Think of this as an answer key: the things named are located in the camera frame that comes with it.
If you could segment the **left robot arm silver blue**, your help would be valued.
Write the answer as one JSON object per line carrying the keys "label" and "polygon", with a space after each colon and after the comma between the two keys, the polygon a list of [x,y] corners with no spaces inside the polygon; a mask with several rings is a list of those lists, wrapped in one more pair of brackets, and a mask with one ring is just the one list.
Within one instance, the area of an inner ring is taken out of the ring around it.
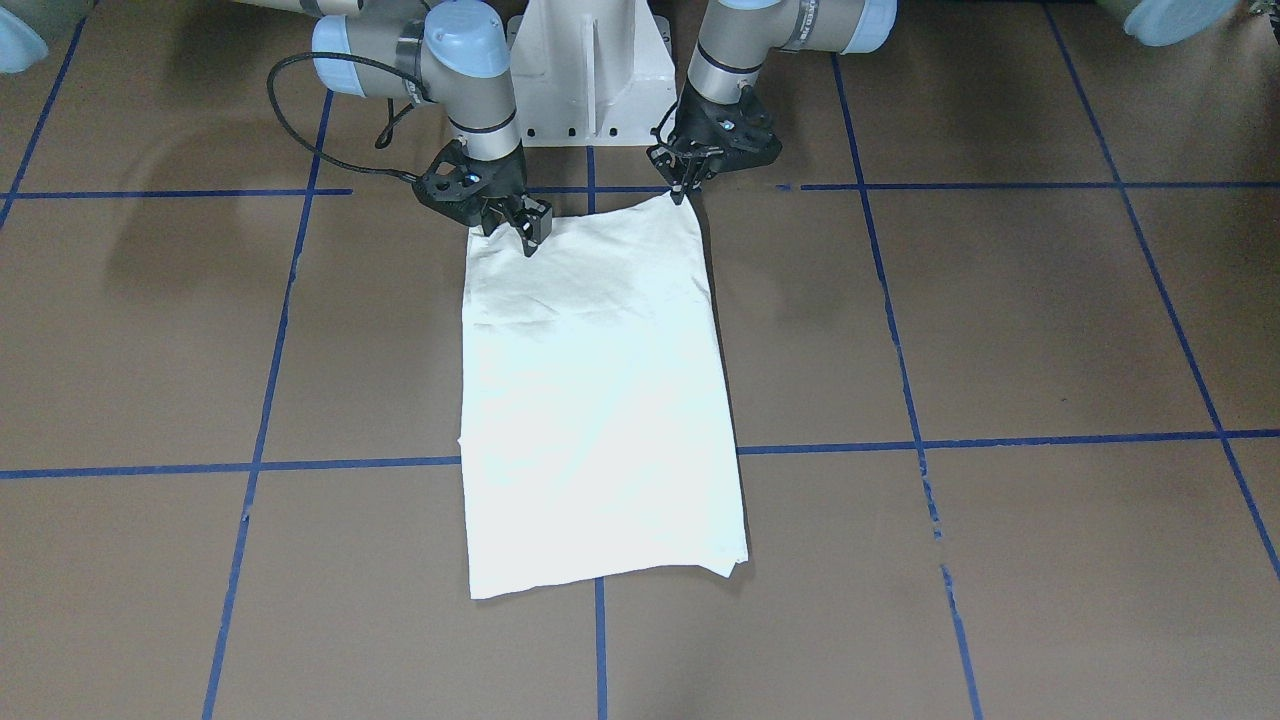
{"label": "left robot arm silver blue", "polygon": [[[1056,6],[1119,5],[1124,32],[1147,47],[1169,47],[1229,15],[1239,1],[945,1],[1001,3],[1043,8],[1055,40]],[[680,97],[650,132],[648,161],[662,173],[669,196],[681,204],[705,191],[708,181],[736,170],[768,167],[782,143],[774,117],[758,92],[765,59],[773,53],[836,56],[879,50],[899,18],[900,1],[709,1]],[[960,191],[960,190],[1277,190],[1277,179],[1181,181],[941,181],[801,184],[805,191]]]}

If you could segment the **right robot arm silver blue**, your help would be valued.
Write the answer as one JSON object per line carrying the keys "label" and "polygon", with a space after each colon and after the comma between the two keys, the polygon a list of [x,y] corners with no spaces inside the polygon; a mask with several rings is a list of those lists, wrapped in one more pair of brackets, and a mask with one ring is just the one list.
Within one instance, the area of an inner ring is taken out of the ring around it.
{"label": "right robot arm silver blue", "polygon": [[[531,256],[550,236],[553,209],[527,187],[516,124],[511,55],[497,10],[483,1],[110,1],[109,27],[123,29],[111,60],[140,69],[148,61],[142,33],[170,42],[166,77],[182,97],[221,92],[223,70],[253,64],[259,41],[274,29],[314,19],[308,49],[268,70],[268,101],[283,131],[319,161],[408,184],[425,208],[493,234],[500,225]],[[364,167],[324,152],[285,118],[276,95],[284,69],[310,64],[332,92],[380,99],[387,119],[378,149],[413,110],[439,106],[451,140],[420,173]]]}

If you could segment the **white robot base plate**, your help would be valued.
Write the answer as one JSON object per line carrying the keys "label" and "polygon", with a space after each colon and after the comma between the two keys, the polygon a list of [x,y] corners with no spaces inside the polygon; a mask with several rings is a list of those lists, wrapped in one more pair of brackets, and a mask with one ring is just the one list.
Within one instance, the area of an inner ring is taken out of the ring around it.
{"label": "white robot base plate", "polygon": [[677,100],[668,32],[645,1],[530,1],[507,23],[524,146],[649,145]]}

